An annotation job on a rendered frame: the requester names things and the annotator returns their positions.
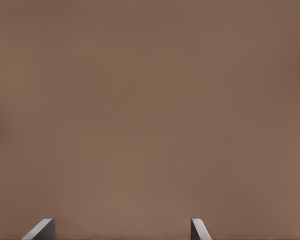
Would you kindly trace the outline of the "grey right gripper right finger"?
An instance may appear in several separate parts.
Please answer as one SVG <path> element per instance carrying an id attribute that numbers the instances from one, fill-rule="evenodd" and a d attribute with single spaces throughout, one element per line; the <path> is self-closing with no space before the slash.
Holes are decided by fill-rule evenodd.
<path id="1" fill-rule="evenodd" d="M 191 240 L 212 240 L 208 229 L 200 218 L 190 220 L 190 239 Z"/>

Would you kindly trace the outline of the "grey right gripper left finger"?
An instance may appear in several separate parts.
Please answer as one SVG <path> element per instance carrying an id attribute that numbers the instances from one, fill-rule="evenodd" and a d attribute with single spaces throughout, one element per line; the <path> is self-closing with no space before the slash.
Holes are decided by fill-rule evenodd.
<path id="1" fill-rule="evenodd" d="M 21 240 L 56 240 L 56 225 L 53 218 L 41 220 Z"/>

